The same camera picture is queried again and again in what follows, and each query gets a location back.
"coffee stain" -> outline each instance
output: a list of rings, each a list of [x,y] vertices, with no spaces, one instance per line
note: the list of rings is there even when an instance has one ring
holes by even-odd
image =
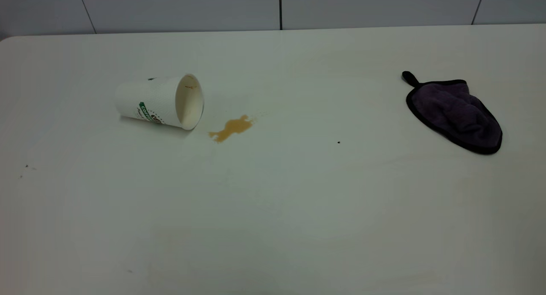
[[[226,122],[224,130],[217,132],[209,132],[209,137],[213,138],[216,143],[222,143],[224,140],[228,139],[233,133],[240,134],[248,129],[254,124],[253,120],[249,120],[247,115],[242,115],[238,119],[229,120]]]

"cup opening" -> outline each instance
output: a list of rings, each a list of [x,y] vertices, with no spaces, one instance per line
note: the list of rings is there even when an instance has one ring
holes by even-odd
[[[203,113],[203,92],[194,75],[187,74],[178,83],[175,95],[176,116],[186,130],[193,129]]]

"white paper cup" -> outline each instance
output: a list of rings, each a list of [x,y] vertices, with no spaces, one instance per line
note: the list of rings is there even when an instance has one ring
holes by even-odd
[[[122,116],[185,130],[193,129],[203,113],[201,85],[191,74],[123,83],[114,102]]]

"cloth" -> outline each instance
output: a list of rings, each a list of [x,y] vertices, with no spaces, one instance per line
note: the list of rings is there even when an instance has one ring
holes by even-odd
[[[408,71],[402,78],[415,87],[406,97],[409,109],[429,128],[476,153],[493,154],[500,149],[501,127],[482,102],[470,95],[466,81],[419,83]]]

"table surface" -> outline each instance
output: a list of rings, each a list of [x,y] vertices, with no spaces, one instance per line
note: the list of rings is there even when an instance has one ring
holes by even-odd
[[[544,42],[546,24],[8,38],[0,293],[544,293]],[[500,151],[419,122],[404,70],[468,81]],[[195,130],[117,114],[119,83],[184,73]]]

